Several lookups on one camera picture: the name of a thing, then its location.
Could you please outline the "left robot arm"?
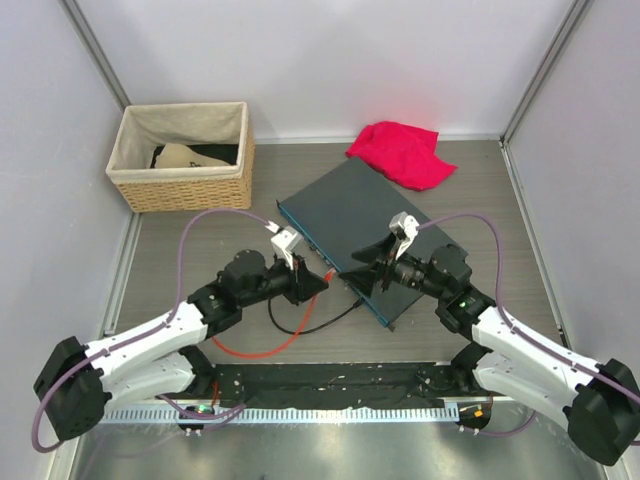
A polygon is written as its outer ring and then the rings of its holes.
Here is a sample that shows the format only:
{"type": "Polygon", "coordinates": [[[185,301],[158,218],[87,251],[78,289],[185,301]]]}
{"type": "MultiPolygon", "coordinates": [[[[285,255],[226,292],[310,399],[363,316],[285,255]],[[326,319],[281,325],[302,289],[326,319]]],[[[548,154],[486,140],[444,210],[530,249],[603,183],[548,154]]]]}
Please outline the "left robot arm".
{"type": "Polygon", "coordinates": [[[53,348],[33,385],[39,400],[31,427],[33,447],[47,419],[60,442],[91,430],[122,405],[169,393],[200,395],[214,375],[198,344],[240,322],[243,310],[282,296],[298,305],[328,287],[294,254],[268,265],[255,250],[244,250],[214,281],[180,298],[172,309],[121,334],[86,344],[70,336],[53,348]]]}

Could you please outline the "grey blue network switch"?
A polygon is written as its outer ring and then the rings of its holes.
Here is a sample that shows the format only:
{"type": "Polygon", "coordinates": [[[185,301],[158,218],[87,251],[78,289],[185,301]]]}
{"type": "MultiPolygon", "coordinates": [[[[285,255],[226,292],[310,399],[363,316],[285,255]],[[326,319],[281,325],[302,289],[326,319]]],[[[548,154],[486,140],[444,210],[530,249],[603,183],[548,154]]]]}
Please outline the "grey blue network switch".
{"type": "MultiPolygon", "coordinates": [[[[281,215],[338,273],[364,266],[351,255],[384,240],[393,216],[407,212],[419,224],[429,218],[405,198],[380,173],[362,160],[351,158],[297,193],[276,201],[281,215]]],[[[439,227],[419,233],[408,254],[428,260],[437,247],[455,241],[439,227]]],[[[385,292],[376,290],[363,299],[379,323],[393,330],[392,323],[423,295],[392,284],[385,292]]]]}

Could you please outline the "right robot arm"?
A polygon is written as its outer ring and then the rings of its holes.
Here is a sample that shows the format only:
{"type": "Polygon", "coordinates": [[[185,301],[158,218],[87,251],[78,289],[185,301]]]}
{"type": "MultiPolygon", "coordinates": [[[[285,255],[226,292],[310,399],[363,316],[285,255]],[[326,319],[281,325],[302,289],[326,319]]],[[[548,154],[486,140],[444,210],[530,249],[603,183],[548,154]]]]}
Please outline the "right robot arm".
{"type": "Polygon", "coordinates": [[[393,284],[438,302],[436,315],[469,340],[455,361],[483,390],[508,396],[553,420],[592,460],[615,465],[639,441],[639,385],[629,367],[584,357],[527,327],[471,282],[465,253],[448,244],[428,260],[389,235],[353,253],[360,267],[340,278],[362,294],[393,284]]]}

